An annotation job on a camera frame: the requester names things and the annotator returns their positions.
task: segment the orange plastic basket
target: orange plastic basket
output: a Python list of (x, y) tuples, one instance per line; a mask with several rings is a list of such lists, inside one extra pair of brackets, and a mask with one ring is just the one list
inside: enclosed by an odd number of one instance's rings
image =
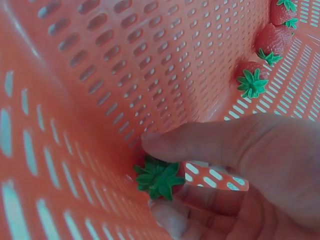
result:
[[(318, 121), (320, 0), (256, 100), (234, 69), (257, 60), (268, 0), (0, 0), (2, 239), (164, 240), (136, 190), (143, 132), (271, 112)], [(246, 190), (186, 164), (190, 184)]]

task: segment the toy strawberry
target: toy strawberry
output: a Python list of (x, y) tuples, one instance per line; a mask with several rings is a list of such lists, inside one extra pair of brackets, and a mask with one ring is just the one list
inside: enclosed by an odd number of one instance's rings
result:
[(274, 25), (281, 25), (297, 15), (297, 8), (291, 0), (271, 0), (270, 18)]
[(284, 25), (267, 24), (255, 39), (254, 47), (259, 58), (266, 60), (270, 66), (279, 62), (285, 47), (292, 41), (292, 34)]
[(243, 91), (243, 98), (258, 98), (266, 92), (266, 85), (269, 82), (267, 70), (254, 61), (242, 62), (236, 71), (237, 80), (241, 83), (238, 90)]
[(180, 163), (168, 163), (147, 155), (143, 167), (134, 165), (133, 168), (138, 175), (138, 190), (147, 192), (152, 200), (163, 197), (172, 201), (173, 194), (186, 183), (185, 169)]
[(287, 26), (288, 28), (292, 28), (292, 29), (296, 30), (297, 23), (298, 23), (298, 18), (292, 18), (292, 19), (286, 21), (283, 25)]

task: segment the green strawberry calyx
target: green strawberry calyx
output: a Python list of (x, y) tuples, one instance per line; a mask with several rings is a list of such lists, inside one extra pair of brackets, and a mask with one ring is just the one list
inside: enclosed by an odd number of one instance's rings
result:
[(138, 190), (149, 193), (152, 200), (163, 196), (172, 201), (172, 187), (186, 183), (184, 177), (177, 176), (180, 163), (168, 163), (147, 155), (144, 158), (144, 168), (134, 165), (133, 169), (138, 174), (135, 179)]
[(285, 9), (287, 9), (288, 11), (292, 11), (294, 13), (297, 11), (296, 5), (291, 0), (278, 0), (276, 4), (278, 6), (283, 4), (285, 6)]
[(259, 48), (259, 52), (257, 53), (257, 55), (262, 60), (266, 60), (266, 62), (272, 67), (275, 63), (279, 62), (282, 59), (282, 56), (274, 55), (273, 52), (271, 52), (269, 55), (266, 55), (261, 47)]
[(243, 70), (244, 76), (238, 76), (236, 79), (241, 85), (238, 86), (238, 90), (243, 91), (244, 94), (242, 97), (250, 99), (257, 99), (259, 94), (266, 92), (266, 85), (269, 82), (268, 80), (260, 79), (260, 69), (257, 68), (254, 71), (254, 74), (248, 70)]
[(287, 26), (288, 28), (297, 29), (296, 23), (298, 22), (298, 18), (292, 18), (286, 21), (283, 25)]

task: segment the finger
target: finger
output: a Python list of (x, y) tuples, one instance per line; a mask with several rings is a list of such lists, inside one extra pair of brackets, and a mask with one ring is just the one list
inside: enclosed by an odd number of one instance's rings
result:
[(197, 209), (226, 216), (237, 216), (246, 191), (221, 190), (186, 184), (174, 198)]
[(174, 240), (225, 240), (227, 235), (204, 227), (167, 204), (151, 204), (150, 211), (158, 225)]
[(233, 121), (187, 123), (163, 135), (142, 135), (142, 147), (167, 162), (198, 160), (237, 167), (246, 149), (278, 121), (273, 115), (253, 115)]
[(231, 231), (237, 220), (234, 216), (225, 216), (214, 212), (199, 210), (176, 201), (155, 200), (150, 203), (150, 206), (154, 205), (166, 205), (179, 212), (191, 222), (224, 234), (228, 234)]

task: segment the hand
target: hand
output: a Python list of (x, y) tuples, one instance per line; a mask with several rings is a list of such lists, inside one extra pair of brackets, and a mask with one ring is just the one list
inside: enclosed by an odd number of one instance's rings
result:
[(320, 124), (256, 114), (188, 123), (142, 146), (167, 161), (198, 160), (233, 169), (248, 192), (185, 186), (173, 202), (150, 202), (175, 240), (320, 239)]

